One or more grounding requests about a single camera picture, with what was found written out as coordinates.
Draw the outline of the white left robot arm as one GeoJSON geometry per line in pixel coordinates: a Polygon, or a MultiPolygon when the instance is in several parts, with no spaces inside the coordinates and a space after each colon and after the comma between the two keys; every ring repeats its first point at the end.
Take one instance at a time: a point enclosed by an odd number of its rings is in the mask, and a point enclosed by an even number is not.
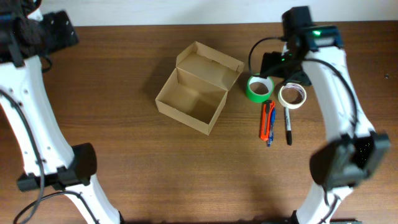
{"type": "Polygon", "coordinates": [[[20,191],[37,199],[21,210],[15,223],[27,223],[42,201],[67,196],[88,223],[122,223],[100,186],[97,158],[90,143],[67,143],[50,105],[44,73],[50,54],[79,43],[65,11],[42,14],[40,1],[1,2],[1,107],[21,149],[24,172],[20,191]]]}

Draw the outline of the brown cardboard box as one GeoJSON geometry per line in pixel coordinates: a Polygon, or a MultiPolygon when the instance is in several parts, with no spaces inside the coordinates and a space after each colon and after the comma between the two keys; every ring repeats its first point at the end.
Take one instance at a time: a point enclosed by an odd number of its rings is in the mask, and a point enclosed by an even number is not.
{"type": "Polygon", "coordinates": [[[177,56],[155,99],[157,109],[209,135],[244,67],[244,62],[194,42],[177,56]]]}

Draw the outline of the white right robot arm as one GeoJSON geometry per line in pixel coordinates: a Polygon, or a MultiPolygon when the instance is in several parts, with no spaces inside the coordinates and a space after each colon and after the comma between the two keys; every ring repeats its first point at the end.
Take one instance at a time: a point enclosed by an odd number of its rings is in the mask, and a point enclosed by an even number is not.
{"type": "Polygon", "coordinates": [[[311,189],[289,223],[330,223],[343,200],[373,176],[391,142],[367,119],[349,77],[337,26],[318,26],[307,6],[283,13],[285,42],[277,59],[262,60],[260,77],[304,75],[312,84],[327,144],[310,158],[311,189]]]}

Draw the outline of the white masking tape roll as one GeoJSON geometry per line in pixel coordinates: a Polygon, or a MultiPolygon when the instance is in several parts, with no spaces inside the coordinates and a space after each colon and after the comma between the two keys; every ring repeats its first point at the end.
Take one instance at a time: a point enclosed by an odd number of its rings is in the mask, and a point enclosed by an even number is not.
{"type": "Polygon", "coordinates": [[[302,85],[297,83],[286,83],[281,86],[278,93],[279,103],[288,109],[300,108],[307,100],[307,92],[302,85]]]}

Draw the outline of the green tape roll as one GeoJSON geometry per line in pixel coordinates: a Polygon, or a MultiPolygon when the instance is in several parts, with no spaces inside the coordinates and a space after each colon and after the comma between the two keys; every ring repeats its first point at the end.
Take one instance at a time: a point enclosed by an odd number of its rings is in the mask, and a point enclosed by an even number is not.
{"type": "Polygon", "coordinates": [[[246,84],[246,97],[254,103],[263,103],[270,98],[273,90],[274,81],[271,77],[251,76],[246,84]]]}

